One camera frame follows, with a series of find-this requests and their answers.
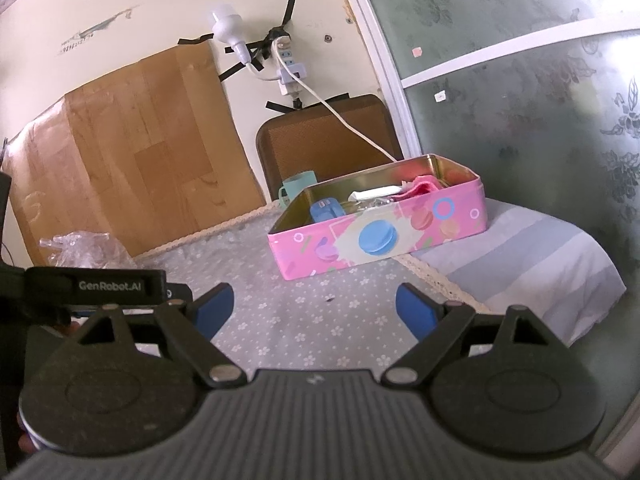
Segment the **pink soft cloth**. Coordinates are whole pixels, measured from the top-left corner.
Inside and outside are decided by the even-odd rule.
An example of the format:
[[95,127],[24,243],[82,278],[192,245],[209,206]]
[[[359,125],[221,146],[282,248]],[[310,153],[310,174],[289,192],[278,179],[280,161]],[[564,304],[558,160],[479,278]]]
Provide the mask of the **pink soft cloth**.
[[402,200],[408,200],[416,196],[435,193],[441,191],[444,186],[440,181],[432,176],[426,174],[425,176],[419,176],[413,179],[411,182],[405,183],[399,193],[390,196],[390,199],[394,202],[401,202]]

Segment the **white blue tissue pack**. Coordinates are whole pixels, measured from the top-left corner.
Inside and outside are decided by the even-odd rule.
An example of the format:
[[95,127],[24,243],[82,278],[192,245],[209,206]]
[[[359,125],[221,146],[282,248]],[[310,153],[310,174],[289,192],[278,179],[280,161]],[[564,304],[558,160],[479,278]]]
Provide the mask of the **white blue tissue pack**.
[[349,202],[363,202],[364,200],[376,200],[377,198],[385,198],[395,196],[402,191],[400,185],[385,185],[378,188],[368,188],[367,190],[354,191],[348,196]]

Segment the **blue plastic case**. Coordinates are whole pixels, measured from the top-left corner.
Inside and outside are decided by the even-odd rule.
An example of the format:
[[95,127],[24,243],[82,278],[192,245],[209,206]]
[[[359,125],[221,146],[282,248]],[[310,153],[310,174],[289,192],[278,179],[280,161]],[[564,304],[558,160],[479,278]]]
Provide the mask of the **blue plastic case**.
[[314,223],[333,220],[346,214],[341,203],[334,197],[317,200],[310,206],[309,213]]

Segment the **clear plastic bag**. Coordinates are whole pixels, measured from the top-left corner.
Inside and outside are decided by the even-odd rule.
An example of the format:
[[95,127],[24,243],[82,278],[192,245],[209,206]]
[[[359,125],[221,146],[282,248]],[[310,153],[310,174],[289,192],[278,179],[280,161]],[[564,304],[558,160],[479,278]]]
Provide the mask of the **clear plastic bag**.
[[48,263],[59,268],[137,269],[124,245],[110,233],[69,232],[42,238],[39,246],[47,249]]

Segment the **grey floral bedsheet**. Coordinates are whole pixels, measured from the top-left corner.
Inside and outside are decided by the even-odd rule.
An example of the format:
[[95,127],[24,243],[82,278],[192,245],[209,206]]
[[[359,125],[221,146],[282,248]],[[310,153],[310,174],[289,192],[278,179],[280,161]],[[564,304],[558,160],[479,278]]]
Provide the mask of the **grey floral bedsheet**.
[[396,313],[396,290],[410,283],[438,302],[486,306],[413,256],[400,256],[327,274],[282,278],[268,245],[276,206],[180,238],[134,257],[162,269],[194,296],[226,282],[234,291],[231,318],[213,344],[253,374],[258,368],[380,374],[416,340]]

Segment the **striped grey pillow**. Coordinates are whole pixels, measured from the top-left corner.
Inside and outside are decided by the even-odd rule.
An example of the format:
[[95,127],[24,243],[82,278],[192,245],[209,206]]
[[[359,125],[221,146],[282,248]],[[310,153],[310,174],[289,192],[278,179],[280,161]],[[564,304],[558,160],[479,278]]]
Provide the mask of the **striped grey pillow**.
[[626,286],[613,261],[574,224],[486,200],[488,229],[414,256],[492,312],[535,312],[568,346],[604,320]]

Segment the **pink gold-lined tin box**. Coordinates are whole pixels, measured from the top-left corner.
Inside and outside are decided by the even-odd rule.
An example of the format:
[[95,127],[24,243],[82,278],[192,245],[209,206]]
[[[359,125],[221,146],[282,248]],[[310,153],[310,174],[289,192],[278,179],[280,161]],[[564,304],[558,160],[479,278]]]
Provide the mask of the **pink gold-lined tin box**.
[[[341,205],[351,192],[385,185],[403,186],[431,174],[441,191],[343,217],[314,223],[317,200],[334,197]],[[427,154],[391,162],[311,185],[297,195],[268,233],[282,276],[288,280],[360,266],[431,248],[487,229],[484,185],[469,168]]]

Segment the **teal plastic mug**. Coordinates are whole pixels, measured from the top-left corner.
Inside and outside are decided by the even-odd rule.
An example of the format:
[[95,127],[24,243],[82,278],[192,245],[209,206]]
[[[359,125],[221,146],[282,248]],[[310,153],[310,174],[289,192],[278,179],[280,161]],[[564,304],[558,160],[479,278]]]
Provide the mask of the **teal plastic mug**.
[[278,202],[282,208],[286,208],[294,198],[308,186],[317,183],[316,174],[312,170],[302,171],[299,174],[285,179],[279,188]]

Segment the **brown cardboard sheet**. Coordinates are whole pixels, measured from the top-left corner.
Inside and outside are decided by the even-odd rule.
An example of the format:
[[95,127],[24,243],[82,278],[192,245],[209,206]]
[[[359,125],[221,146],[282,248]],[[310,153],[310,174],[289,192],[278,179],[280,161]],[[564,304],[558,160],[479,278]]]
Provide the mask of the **brown cardboard sheet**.
[[[374,94],[340,94],[329,104],[394,159],[402,159],[398,137],[386,105]],[[256,134],[256,148],[270,197],[278,197],[284,180],[311,170],[318,181],[387,164],[390,160],[346,129],[324,106],[301,110],[275,106],[279,116],[267,120]]]

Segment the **white power strip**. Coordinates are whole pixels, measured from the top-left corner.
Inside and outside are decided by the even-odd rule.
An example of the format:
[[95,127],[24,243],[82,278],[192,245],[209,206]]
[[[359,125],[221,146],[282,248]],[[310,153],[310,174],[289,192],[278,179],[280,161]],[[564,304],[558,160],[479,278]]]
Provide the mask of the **white power strip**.
[[296,96],[303,90],[300,84],[307,77],[303,63],[295,61],[290,36],[280,36],[271,44],[271,55],[278,64],[278,86],[282,96]]

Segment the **frosted glass sliding door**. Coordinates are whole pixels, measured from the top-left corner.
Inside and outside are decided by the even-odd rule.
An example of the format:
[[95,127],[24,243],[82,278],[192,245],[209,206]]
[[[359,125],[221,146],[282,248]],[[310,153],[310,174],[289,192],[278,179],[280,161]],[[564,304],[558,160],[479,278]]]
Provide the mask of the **frosted glass sliding door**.
[[639,0],[346,0],[407,156],[472,168],[491,200],[574,224],[626,292],[572,343],[622,464],[639,418]]

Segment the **white light bulb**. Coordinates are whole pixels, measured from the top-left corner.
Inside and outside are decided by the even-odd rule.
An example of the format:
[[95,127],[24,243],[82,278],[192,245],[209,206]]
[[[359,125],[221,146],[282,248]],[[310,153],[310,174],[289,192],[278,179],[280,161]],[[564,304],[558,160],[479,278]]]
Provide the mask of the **white light bulb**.
[[214,38],[229,47],[242,65],[250,64],[250,50],[245,39],[243,19],[233,6],[221,3],[212,11]]

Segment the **wood-pattern wall panel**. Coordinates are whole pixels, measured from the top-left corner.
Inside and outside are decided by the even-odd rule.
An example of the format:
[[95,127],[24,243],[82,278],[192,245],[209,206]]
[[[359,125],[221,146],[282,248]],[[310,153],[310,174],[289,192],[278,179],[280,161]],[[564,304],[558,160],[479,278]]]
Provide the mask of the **wood-pattern wall panel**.
[[45,238],[107,233],[136,256],[265,203],[209,44],[66,93],[10,142],[4,166],[35,264]]

